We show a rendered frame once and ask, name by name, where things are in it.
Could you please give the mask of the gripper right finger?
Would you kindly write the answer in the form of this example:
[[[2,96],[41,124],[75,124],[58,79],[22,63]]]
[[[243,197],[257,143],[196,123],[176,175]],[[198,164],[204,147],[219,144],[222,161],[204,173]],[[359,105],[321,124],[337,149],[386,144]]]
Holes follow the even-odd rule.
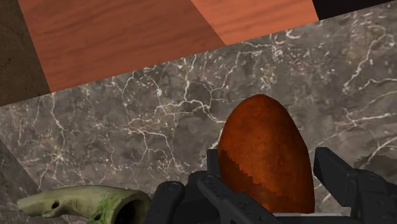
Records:
[[[315,151],[315,177],[350,216],[323,216],[320,224],[397,224],[397,185],[355,169],[327,147]]]

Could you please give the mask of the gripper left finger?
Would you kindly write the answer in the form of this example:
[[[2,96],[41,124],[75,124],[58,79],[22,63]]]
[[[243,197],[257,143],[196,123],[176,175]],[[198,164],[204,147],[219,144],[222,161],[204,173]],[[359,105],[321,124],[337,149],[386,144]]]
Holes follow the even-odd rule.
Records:
[[[207,170],[196,178],[196,188],[218,211],[220,224],[281,224],[268,210],[245,193],[235,193],[220,180],[218,152],[207,150]],[[185,186],[165,181],[157,186],[143,224],[172,224]]]

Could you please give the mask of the brown egg-shaped object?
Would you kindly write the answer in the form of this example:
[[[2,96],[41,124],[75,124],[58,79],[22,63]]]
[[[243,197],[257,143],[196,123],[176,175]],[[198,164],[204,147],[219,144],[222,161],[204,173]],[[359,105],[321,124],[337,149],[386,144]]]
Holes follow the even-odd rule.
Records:
[[[242,101],[223,127],[218,146],[221,179],[273,213],[313,213],[308,149],[287,110],[275,99]]]

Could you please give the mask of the pale green hollow bone figure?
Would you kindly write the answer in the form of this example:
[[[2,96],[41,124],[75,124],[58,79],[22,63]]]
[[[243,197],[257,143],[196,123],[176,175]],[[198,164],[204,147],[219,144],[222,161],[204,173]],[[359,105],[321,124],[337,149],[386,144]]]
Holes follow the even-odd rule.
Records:
[[[150,197],[140,190],[83,185],[24,197],[17,207],[28,216],[81,216],[86,224],[143,224],[150,203]]]

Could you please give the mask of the orange wooden cabinet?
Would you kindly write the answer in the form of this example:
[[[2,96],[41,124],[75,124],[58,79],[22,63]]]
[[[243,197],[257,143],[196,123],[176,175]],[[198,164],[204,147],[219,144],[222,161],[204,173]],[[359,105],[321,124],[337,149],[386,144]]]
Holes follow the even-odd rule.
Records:
[[[317,21],[312,0],[18,0],[49,89]]]

